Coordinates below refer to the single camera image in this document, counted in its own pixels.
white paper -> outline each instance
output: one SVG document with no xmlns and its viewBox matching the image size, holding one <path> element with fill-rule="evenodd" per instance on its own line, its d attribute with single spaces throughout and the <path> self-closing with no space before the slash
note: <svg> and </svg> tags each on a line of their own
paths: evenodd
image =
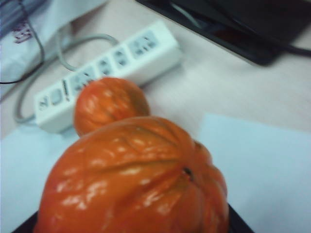
<svg viewBox="0 0 311 233">
<path fill-rule="evenodd" d="M 22 125 L 1 140 L 1 233 L 10 233 L 39 207 L 46 178 L 78 135 Z"/>
<path fill-rule="evenodd" d="M 311 134 L 206 115 L 199 141 L 255 233 L 311 232 Z"/>
</svg>

orange tomato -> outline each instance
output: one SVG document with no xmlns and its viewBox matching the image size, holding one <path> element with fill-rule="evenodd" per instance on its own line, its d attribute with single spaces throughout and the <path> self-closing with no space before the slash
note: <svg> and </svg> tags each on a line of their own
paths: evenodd
<svg viewBox="0 0 311 233">
<path fill-rule="evenodd" d="M 128 118 L 65 151 L 34 233 L 227 233 L 226 192 L 208 150 L 183 129 Z"/>
<path fill-rule="evenodd" d="M 82 136 L 117 120 L 149 114 L 145 95 L 136 84 L 125 79 L 103 78 L 81 91 L 75 106 L 74 127 Z"/>
</svg>

black monitor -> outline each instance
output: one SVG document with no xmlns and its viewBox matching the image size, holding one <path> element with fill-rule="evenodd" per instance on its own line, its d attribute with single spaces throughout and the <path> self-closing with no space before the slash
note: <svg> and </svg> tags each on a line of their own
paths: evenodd
<svg viewBox="0 0 311 233">
<path fill-rule="evenodd" d="M 283 51 L 250 33 L 251 30 L 290 44 L 311 22 L 309 0 L 137 1 L 260 65 L 272 63 Z M 228 16 L 238 19 L 250 30 Z"/>
</svg>

table surface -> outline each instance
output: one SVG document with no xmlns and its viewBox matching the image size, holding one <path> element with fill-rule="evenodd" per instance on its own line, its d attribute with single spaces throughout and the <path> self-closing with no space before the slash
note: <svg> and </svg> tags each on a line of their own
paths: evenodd
<svg viewBox="0 0 311 233">
<path fill-rule="evenodd" d="M 311 132 L 311 59 L 283 55 L 269 67 L 251 64 L 134 0 L 111 0 L 72 23 L 76 36 L 107 33 L 123 41 L 154 21 L 163 20 L 184 52 L 180 66 L 143 87 L 153 115 L 168 118 L 197 137 L 204 113 L 258 121 Z M 311 27 L 294 43 L 311 49 Z M 66 54 L 80 66 L 109 48 L 94 41 Z M 29 89 L 25 116 L 33 113 L 33 95 L 70 71 L 57 61 Z M 1 103 L 1 138 L 18 125 L 13 106 L 16 86 Z"/>
</svg>

white power strip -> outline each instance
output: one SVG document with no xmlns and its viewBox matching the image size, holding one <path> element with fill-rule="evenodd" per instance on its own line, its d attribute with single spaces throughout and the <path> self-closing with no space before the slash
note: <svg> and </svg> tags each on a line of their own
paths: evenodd
<svg viewBox="0 0 311 233">
<path fill-rule="evenodd" d="M 35 117 L 43 130 L 58 133 L 73 122 L 77 95 L 84 85 L 104 76 L 142 85 L 180 62 L 176 39 L 158 21 L 35 95 Z"/>
</svg>

